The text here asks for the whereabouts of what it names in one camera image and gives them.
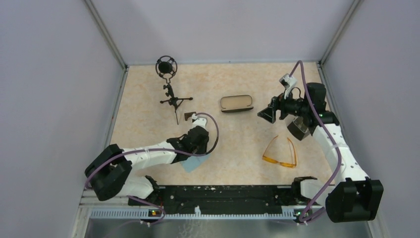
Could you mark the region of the light blue cleaning cloth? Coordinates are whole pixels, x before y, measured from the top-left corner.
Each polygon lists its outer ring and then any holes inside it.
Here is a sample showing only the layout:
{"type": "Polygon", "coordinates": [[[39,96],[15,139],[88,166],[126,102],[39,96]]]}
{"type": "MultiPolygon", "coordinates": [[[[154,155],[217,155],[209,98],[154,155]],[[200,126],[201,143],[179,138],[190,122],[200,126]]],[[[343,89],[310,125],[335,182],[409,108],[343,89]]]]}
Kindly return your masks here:
{"type": "Polygon", "coordinates": [[[203,162],[209,158],[210,154],[205,156],[191,156],[187,160],[180,162],[185,172],[190,173],[197,169],[203,162]]]}

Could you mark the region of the black glasses case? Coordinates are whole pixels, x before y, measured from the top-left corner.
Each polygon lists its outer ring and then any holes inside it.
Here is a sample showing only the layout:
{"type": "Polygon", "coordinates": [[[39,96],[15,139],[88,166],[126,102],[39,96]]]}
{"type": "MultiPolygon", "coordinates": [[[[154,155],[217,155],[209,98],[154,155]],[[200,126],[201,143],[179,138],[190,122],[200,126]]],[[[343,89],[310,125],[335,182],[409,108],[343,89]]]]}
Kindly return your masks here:
{"type": "Polygon", "coordinates": [[[225,96],[220,99],[221,112],[235,113],[249,111],[254,108],[250,95],[225,96]]]}

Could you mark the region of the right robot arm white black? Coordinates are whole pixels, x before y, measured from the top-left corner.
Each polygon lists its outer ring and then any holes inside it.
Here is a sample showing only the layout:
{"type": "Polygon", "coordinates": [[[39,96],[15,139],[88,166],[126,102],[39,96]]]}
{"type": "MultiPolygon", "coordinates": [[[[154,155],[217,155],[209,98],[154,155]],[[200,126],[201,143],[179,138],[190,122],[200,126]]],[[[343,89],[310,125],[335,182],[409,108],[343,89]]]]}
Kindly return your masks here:
{"type": "Polygon", "coordinates": [[[334,223],[372,221],[376,218],[384,188],[380,180],[371,179],[360,167],[343,138],[339,120],[326,109],[326,88],[321,83],[306,83],[304,97],[294,98],[291,83],[283,84],[285,90],[273,97],[268,107],[258,116],[270,123],[295,116],[287,128],[298,140],[312,136],[321,147],[332,170],[327,182],[314,178],[297,178],[290,197],[305,209],[298,223],[309,223],[326,213],[334,223]]]}

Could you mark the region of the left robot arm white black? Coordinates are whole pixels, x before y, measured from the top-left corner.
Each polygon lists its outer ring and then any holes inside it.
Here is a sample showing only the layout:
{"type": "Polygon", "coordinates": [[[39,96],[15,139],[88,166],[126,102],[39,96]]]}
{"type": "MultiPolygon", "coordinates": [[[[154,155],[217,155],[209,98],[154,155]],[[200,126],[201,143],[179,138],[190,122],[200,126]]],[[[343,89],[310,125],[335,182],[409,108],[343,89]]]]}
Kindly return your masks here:
{"type": "Polygon", "coordinates": [[[180,137],[153,146],[123,149],[117,144],[109,145],[85,169],[85,187],[93,190],[99,201],[127,196],[153,205],[159,197],[157,182],[151,176],[140,178],[135,173],[205,155],[208,141],[209,132],[202,126],[194,126],[180,137]]]}

